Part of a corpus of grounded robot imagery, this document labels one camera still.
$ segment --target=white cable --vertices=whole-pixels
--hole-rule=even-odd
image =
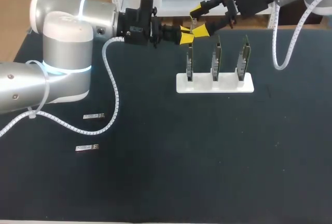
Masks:
[[[45,105],[45,103],[46,103],[46,100],[47,100],[47,98],[48,98],[48,95],[50,94],[50,82],[49,82],[49,76],[48,76],[48,73],[47,73],[47,71],[46,71],[46,68],[40,63],[40,62],[38,62],[38,61],[32,61],[32,60],[30,60],[30,61],[27,61],[26,62],[26,64],[30,64],[30,63],[36,63],[39,67],[40,67],[40,69],[43,71],[43,73],[44,73],[44,77],[45,77],[45,91],[44,91],[44,96],[43,96],[43,99],[42,99],[42,101],[41,101],[41,103],[40,103],[40,105],[38,106],[38,108],[33,112],[33,114],[30,114],[29,115],[29,118],[30,119],[34,119],[34,118],[36,118],[36,114],[42,109],[42,107]]]
[[[292,40],[290,41],[290,45],[289,45],[289,49],[286,55],[286,59],[284,61],[284,63],[279,66],[278,65],[278,60],[276,58],[276,34],[278,31],[278,21],[279,21],[279,11],[280,11],[280,6],[278,4],[275,4],[275,20],[274,20],[274,29],[273,29],[273,38],[272,38],[272,56],[273,56],[273,66],[275,67],[275,69],[277,70],[283,70],[285,69],[288,64],[289,61],[291,59],[294,47],[295,47],[295,43],[297,41],[297,38],[303,28],[303,25],[305,24],[306,19],[308,18],[308,16],[310,15],[310,13],[316,8],[316,6],[323,0],[314,0],[314,2],[312,2],[312,4],[308,7],[308,9],[306,10],[306,12],[303,14],[303,16],[301,17],[298,25],[296,26],[296,29],[294,31]]]
[[[109,65],[108,65],[108,61],[107,61],[107,57],[106,57],[106,49],[107,49],[108,45],[110,45],[111,43],[117,42],[117,41],[124,41],[124,38],[123,37],[113,37],[112,39],[108,40],[104,44],[103,50],[102,50],[104,64],[105,64],[105,67],[107,69],[109,78],[112,82],[113,89],[114,89],[114,94],[115,94],[115,109],[114,109],[112,119],[107,124],[107,126],[105,126],[103,129],[100,129],[99,131],[90,132],[90,131],[84,131],[84,130],[78,129],[78,128],[64,122],[63,120],[57,118],[56,116],[53,116],[52,114],[46,113],[44,111],[39,111],[37,113],[37,115],[41,115],[41,116],[44,116],[46,118],[49,118],[49,119],[55,121],[56,123],[68,128],[68,129],[70,129],[74,132],[84,134],[84,135],[99,135],[99,134],[107,131],[110,128],[110,126],[114,123],[114,121],[116,119],[116,116],[118,115],[118,111],[119,111],[119,92],[118,92],[118,88],[116,86],[115,79],[113,77],[112,71],[110,70]],[[10,128],[12,128],[17,122],[19,122],[21,119],[29,116],[30,114],[33,114],[33,112],[34,111],[26,111],[26,112],[20,114],[19,116],[17,116],[16,118],[14,118],[8,125],[6,125],[0,131],[0,137],[2,137],[6,132],[8,132],[10,130]]]

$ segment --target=white holder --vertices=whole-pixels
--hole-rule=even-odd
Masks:
[[[176,75],[178,93],[253,93],[254,84],[250,73],[245,73],[244,81],[239,81],[238,70],[234,73],[219,73],[219,80],[213,81],[212,73],[194,73],[192,81],[187,74]]]

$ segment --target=dark table surface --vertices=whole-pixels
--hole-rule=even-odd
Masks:
[[[332,32],[303,31],[279,72],[271,31],[221,31],[223,72],[234,70],[246,34],[252,94],[177,94],[185,47],[110,47],[120,92],[114,125],[91,137],[41,116],[18,123],[0,139],[0,219],[332,222]],[[291,36],[279,32],[280,58]],[[196,72],[210,70],[215,41],[195,42]],[[101,48],[87,98],[43,110],[86,130],[108,123],[114,93]],[[36,34],[16,57],[31,59],[42,59]],[[0,127],[18,113],[1,115]],[[94,113],[106,119],[82,119]],[[100,149],[75,152],[90,144]]]

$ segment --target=white stand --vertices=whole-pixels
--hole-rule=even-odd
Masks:
[[[237,69],[235,73],[219,73],[219,81],[213,81],[211,73],[194,73],[191,82],[184,73],[176,75],[176,91],[178,93],[252,93],[254,84],[250,73],[245,74],[244,81],[239,81]]]

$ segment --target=screw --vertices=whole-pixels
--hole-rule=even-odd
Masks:
[[[104,34],[105,34],[105,31],[104,31],[103,29],[98,29],[98,30],[97,30],[97,33],[98,33],[99,35],[104,35]]]

